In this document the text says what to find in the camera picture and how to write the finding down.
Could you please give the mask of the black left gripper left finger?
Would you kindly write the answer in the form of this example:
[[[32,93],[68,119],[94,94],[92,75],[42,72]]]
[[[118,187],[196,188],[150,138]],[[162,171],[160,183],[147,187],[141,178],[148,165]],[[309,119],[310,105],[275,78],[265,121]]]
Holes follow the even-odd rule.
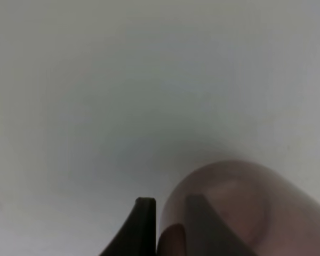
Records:
[[[101,256],[152,256],[156,254],[156,200],[139,197],[133,209]]]

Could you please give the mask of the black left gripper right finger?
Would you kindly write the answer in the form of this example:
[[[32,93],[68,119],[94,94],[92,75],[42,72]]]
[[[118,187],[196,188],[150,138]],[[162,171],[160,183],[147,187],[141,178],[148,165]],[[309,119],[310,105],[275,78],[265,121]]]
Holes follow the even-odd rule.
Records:
[[[187,255],[255,255],[203,195],[189,195],[185,199],[185,233]]]

